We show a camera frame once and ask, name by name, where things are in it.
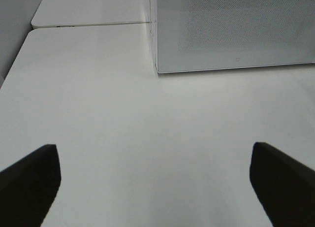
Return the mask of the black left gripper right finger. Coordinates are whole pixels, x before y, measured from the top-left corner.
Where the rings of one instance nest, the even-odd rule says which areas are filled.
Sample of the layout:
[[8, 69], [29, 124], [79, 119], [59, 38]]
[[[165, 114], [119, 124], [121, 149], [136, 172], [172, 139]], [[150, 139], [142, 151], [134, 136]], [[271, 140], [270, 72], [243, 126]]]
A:
[[250, 182], [272, 225], [315, 225], [315, 171], [265, 142], [252, 149]]

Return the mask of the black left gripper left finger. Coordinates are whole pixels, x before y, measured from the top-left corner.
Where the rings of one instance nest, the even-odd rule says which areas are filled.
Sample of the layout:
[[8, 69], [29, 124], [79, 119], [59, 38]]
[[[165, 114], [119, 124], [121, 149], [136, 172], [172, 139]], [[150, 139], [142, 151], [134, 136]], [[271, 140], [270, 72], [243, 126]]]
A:
[[55, 144], [44, 145], [0, 172], [0, 225], [39, 227], [61, 184]]

